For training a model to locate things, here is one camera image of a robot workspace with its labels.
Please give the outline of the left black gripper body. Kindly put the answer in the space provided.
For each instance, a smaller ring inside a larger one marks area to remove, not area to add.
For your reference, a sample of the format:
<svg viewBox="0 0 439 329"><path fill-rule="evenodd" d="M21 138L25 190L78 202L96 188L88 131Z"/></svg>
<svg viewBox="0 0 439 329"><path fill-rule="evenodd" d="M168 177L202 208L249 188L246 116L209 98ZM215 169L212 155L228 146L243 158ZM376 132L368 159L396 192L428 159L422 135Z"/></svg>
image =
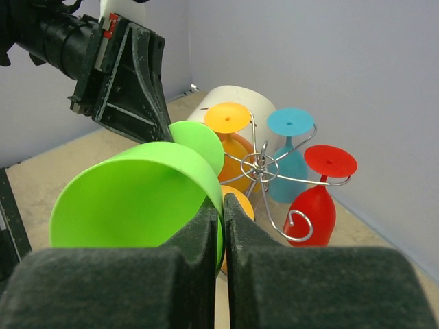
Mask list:
<svg viewBox="0 0 439 329"><path fill-rule="evenodd" d="M137 24L111 13L73 19L67 37L67 75L76 81L71 109L94 120L125 120L137 97L133 40Z"/></svg>

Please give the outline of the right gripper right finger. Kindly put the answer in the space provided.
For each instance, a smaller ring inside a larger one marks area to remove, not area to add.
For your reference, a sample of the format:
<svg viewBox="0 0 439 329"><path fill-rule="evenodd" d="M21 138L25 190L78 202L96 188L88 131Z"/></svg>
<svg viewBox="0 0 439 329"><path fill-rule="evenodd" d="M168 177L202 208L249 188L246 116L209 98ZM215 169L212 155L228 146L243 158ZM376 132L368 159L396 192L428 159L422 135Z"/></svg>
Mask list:
<svg viewBox="0 0 439 329"><path fill-rule="evenodd" d="M286 247L254 222L232 328L436 328L416 272L387 247Z"/></svg>

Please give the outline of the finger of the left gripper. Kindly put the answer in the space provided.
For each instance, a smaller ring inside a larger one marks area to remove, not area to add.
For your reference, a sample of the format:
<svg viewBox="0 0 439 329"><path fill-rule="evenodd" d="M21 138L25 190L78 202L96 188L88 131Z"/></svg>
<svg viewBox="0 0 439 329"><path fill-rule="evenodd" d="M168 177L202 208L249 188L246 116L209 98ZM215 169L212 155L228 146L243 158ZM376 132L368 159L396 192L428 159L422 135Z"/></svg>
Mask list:
<svg viewBox="0 0 439 329"><path fill-rule="evenodd" d="M119 44L92 119L138 143L172 142L161 82L165 39L136 23L127 23Z"/></svg>

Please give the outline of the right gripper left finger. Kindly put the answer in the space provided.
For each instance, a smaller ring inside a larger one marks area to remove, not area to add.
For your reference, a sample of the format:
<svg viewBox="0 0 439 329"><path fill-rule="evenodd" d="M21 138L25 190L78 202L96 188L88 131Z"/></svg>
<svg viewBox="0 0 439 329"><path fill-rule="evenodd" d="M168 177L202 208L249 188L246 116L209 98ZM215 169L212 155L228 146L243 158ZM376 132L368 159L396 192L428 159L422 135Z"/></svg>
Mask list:
<svg viewBox="0 0 439 329"><path fill-rule="evenodd" d="M205 200L157 248L31 253L1 296L1 327L212 328L218 228Z"/></svg>

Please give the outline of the red plastic wine glass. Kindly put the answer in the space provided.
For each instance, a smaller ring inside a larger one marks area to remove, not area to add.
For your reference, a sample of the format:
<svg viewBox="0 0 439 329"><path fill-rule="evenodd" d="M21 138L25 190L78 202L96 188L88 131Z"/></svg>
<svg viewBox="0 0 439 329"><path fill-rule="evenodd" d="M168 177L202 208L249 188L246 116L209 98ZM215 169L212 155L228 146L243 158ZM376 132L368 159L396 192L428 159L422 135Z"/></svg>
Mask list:
<svg viewBox="0 0 439 329"><path fill-rule="evenodd" d="M328 178L348 178L357 170L357 161L347 151L332 145L314 145L304 153L308 167L319 173L320 185L302 192L289 207L283 233L306 241L290 241L294 247L325 247L336 222L335 204L323 185Z"/></svg>

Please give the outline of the orange wine glass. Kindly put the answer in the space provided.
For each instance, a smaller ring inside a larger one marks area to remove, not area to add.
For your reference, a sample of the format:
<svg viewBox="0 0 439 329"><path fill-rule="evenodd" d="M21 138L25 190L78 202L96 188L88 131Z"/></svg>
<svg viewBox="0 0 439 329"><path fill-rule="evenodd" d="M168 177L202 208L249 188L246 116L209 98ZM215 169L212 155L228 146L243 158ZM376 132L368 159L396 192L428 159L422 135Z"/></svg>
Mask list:
<svg viewBox="0 0 439 329"><path fill-rule="evenodd" d="M229 180L243 173L240 162L248 152L235 135L250 123L250 118L245 106L232 102L214 105L204 115L204 123L223 138L222 146L226 155L218 179L223 185L231 186L242 193L250 186L250 179L244 176L232 182Z"/></svg>
<svg viewBox="0 0 439 329"><path fill-rule="evenodd" d="M222 186L222 230L223 256L220 270L232 282L236 275L247 266L252 241L248 233L254 226L252 205L240 191L229 186Z"/></svg>

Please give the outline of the green plastic wine glass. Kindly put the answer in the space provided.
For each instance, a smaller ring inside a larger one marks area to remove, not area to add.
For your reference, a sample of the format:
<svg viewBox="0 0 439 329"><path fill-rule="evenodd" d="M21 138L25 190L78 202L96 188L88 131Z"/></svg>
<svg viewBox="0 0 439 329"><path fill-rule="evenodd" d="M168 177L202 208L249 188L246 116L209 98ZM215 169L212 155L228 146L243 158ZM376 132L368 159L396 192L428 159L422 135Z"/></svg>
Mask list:
<svg viewBox="0 0 439 329"><path fill-rule="evenodd" d="M89 167L59 194L51 247L158 247L210 201L222 211L224 149L197 121L170 125L172 140L143 143Z"/></svg>

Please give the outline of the blue plastic wine glass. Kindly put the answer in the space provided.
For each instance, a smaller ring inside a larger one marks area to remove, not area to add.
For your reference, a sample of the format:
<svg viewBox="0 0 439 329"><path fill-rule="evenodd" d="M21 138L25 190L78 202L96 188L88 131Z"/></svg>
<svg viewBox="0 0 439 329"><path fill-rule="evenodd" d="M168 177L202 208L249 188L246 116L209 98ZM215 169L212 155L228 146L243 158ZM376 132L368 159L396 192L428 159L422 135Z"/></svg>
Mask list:
<svg viewBox="0 0 439 329"><path fill-rule="evenodd" d="M286 138L284 146L274 154L276 164L268 167L270 173L278 174L269 182L268 193L274 201L290 204L307 188L305 183L292 179L308 178L308 167L301 152L294 150L292 139L312 130L314 119L304 110L282 108L268 117L267 124L272 132Z"/></svg>

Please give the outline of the orange wine glass front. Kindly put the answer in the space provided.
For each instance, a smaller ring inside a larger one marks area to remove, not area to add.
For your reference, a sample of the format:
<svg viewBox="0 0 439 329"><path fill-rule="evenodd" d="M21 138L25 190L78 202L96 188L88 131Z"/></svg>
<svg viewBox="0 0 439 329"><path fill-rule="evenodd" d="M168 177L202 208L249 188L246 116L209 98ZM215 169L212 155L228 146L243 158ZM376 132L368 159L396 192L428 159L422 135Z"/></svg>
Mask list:
<svg viewBox="0 0 439 329"><path fill-rule="evenodd" d="M223 185L231 186L242 193L250 186L250 179L244 176L232 182L229 180L243 173L240 162L248 152L235 135L250 123L250 118L245 106L232 102L214 105L204 115L204 123L223 138L222 146L226 155L218 179Z"/></svg>

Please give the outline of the chrome wine glass rack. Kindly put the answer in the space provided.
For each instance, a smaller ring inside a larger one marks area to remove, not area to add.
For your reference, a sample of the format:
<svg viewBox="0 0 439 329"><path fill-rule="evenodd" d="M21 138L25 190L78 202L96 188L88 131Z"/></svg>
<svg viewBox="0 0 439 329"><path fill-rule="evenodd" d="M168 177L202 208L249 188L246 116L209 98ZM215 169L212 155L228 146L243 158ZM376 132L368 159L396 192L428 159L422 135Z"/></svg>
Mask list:
<svg viewBox="0 0 439 329"><path fill-rule="evenodd" d="M303 134L306 136L305 141L309 142L317 132L317 125L314 122L314 127L312 130L308 131L307 133ZM277 173L270 173L268 170L268 167L270 165L276 164L276 159L274 159L274 156L269 156L266 152L268 148L268 145L266 143L263 144L263 146L259 150L255 150L252 153L246 155L243 159L241 159L241 170L242 170L242 176L246 176L249 178L253 184L260 184L262 191L262 200L264 204L268 203L268 199L271 198L268 193L268 186L269 182L276 178L278 176ZM298 145L294 145L294 150L299 150ZM316 173L312 169L308 167L308 178L306 180L301 180L297 178L293 178L293 182L303 182L307 185L307 189L312 188L316 185L320 185L320 177L321 175L319 173ZM343 186L347 184L352 176L348 178L328 178L323 185L325 185L328 189L330 186ZM288 242L295 241L295 242L302 242L306 241L309 237L303 237L303 238L294 238L287 236L283 233L283 227L280 228L276 224L272 226L281 236L283 236Z"/></svg>

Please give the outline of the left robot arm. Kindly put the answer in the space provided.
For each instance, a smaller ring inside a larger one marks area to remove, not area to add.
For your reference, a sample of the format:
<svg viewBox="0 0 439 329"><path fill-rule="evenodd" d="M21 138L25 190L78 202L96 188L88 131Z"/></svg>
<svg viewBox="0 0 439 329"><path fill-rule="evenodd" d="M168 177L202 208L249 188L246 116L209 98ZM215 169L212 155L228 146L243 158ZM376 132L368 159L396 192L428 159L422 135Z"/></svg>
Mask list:
<svg viewBox="0 0 439 329"><path fill-rule="evenodd" d="M139 143L171 141L161 82L165 39L120 10L77 17L80 2L2 1L1 65L18 45L75 80L70 108Z"/></svg>

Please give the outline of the round white drawer cabinet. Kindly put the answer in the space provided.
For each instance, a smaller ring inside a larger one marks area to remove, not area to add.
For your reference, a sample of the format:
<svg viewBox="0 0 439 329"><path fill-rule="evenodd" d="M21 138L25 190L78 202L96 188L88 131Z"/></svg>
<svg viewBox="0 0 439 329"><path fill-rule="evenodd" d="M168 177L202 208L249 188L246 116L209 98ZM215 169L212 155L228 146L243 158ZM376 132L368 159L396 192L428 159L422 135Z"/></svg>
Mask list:
<svg viewBox="0 0 439 329"><path fill-rule="evenodd" d="M219 103L238 103L245 106L253 113L256 120L255 132L257 147L268 141L268 146L273 148L279 141L267 124L268 117L276 111L275 105L257 91L233 85L218 86L207 93L195 110L187 117L190 121L204 122L204 113L212 106Z"/></svg>

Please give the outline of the black base frame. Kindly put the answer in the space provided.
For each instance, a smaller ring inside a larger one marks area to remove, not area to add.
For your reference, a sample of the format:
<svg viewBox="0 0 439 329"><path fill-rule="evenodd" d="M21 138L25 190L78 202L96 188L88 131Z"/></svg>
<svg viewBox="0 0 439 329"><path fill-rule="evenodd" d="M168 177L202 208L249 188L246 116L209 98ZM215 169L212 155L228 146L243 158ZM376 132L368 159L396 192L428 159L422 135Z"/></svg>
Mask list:
<svg viewBox="0 0 439 329"><path fill-rule="evenodd" d="M6 168L1 168L1 293L15 267L31 251Z"/></svg>

